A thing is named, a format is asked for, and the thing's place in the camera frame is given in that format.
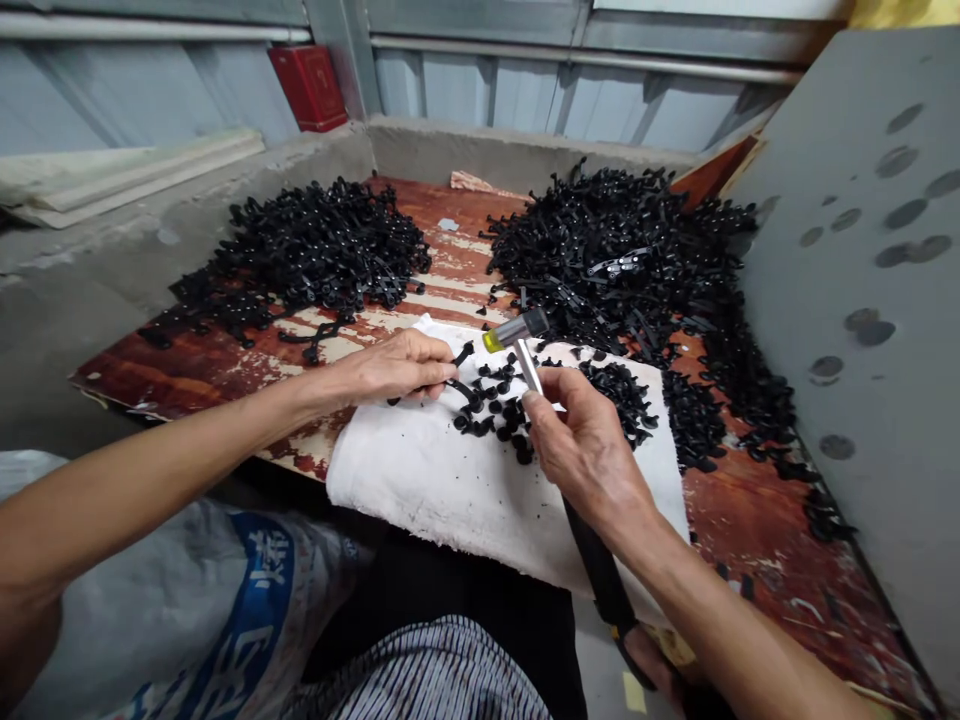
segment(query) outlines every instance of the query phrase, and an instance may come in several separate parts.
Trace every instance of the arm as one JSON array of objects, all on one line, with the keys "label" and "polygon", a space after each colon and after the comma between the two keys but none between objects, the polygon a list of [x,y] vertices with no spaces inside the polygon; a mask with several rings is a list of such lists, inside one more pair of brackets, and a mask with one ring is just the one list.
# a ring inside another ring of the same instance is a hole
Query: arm
[{"label": "arm", "polygon": [[[244,459],[349,405],[407,394],[436,398],[456,375],[452,360],[445,342],[406,330],[333,365],[92,452],[0,503],[0,677],[35,638],[35,619],[49,615],[72,580],[150,533]],[[9,692],[0,684],[0,707]]]},{"label": "arm", "polygon": [[523,398],[547,477],[650,591],[743,720],[870,718],[813,655],[754,610],[657,511],[617,412],[572,369],[541,369],[544,393]]}]

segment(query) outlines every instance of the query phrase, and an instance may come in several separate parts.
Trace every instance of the wooden table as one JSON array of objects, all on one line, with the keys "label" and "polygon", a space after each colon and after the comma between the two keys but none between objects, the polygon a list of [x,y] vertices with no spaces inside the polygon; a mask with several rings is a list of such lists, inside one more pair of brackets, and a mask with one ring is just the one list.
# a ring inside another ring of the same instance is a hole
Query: wooden table
[{"label": "wooden table", "polygon": [[[486,303],[497,276],[485,274],[490,242],[477,237],[487,229],[488,214],[523,212],[523,201],[491,193],[454,190],[390,180],[398,206],[413,216],[434,255],[425,295],[409,295],[395,311],[368,309],[340,336],[320,345],[321,362],[332,362],[371,345],[423,313],[437,320],[479,328],[513,316],[509,297],[476,314]],[[387,181],[374,178],[375,190]],[[441,230],[450,218],[459,230]],[[297,334],[331,319],[304,311],[277,326],[252,334],[256,346],[244,350],[224,332],[200,337],[183,333],[173,347],[158,350],[136,333],[91,359],[71,377],[77,387],[134,411],[163,420],[214,407],[255,392],[304,370],[303,346],[282,343],[277,330]],[[674,369],[696,376],[703,354],[696,338],[673,338],[689,350]],[[728,427],[743,434],[749,427],[724,411]],[[317,480],[324,480],[333,446],[351,416],[337,413],[276,443],[263,457]],[[909,708],[922,707],[925,683],[907,659],[891,629],[894,618],[872,589],[852,546],[824,545],[807,531],[802,510],[803,483],[777,478],[769,463],[758,464],[744,451],[732,450],[717,461],[719,469],[696,469],[683,480],[687,516],[696,533],[694,546],[703,559],[726,574],[730,584],[844,680],[879,693]]]}]

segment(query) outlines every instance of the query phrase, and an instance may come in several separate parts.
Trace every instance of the left hand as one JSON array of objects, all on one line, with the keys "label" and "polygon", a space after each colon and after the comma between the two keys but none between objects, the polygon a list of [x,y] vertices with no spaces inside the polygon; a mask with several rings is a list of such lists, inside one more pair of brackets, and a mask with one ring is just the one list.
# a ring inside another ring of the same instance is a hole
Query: left hand
[{"label": "left hand", "polygon": [[349,405],[398,397],[436,400],[444,381],[458,375],[450,346],[413,328],[347,355],[329,370],[336,374]]}]

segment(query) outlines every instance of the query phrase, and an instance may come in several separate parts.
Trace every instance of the floor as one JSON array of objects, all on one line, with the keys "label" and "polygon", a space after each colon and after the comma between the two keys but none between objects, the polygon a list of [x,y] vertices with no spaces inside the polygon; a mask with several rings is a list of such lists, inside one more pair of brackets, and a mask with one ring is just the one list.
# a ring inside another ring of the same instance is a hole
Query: floor
[{"label": "floor", "polygon": [[603,720],[677,720],[669,704],[657,693],[635,686],[634,698],[640,698],[643,710],[627,707],[624,673],[627,670],[620,652],[610,638],[609,628],[600,620],[593,603],[575,597],[573,612],[577,621],[577,657],[587,712]]}]

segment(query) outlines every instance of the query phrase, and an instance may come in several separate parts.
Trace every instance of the white cloth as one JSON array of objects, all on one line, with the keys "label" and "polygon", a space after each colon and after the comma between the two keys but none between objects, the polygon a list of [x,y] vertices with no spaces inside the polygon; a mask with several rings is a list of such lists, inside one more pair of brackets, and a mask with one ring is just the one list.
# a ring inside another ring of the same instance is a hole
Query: white cloth
[{"label": "white cloth", "polygon": [[[414,327],[448,342],[454,354],[468,340],[474,341],[477,351],[460,366],[465,383],[478,376],[481,365],[496,369],[506,363],[509,351],[487,353],[479,330],[437,323],[429,315]],[[533,350],[535,341],[530,347]],[[564,343],[549,345],[540,360],[553,358],[576,367],[571,349]],[[609,355],[597,364],[610,362],[623,363],[641,385],[649,386],[648,412],[659,416],[660,425],[634,456],[657,508],[687,540],[689,527],[660,371]],[[492,382],[486,381],[484,387]],[[507,397],[522,395],[526,389],[518,376]],[[536,462],[520,465],[512,445],[500,442],[493,433],[483,438],[461,435],[453,419],[465,403],[459,392],[448,388],[437,402],[422,406],[404,401],[395,407],[359,408],[333,453],[327,473],[331,501],[382,518],[417,537],[493,558],[592,598],[560,492]],[[623,567],[620,575],[637,617],[668,627],[640,582]]]}]

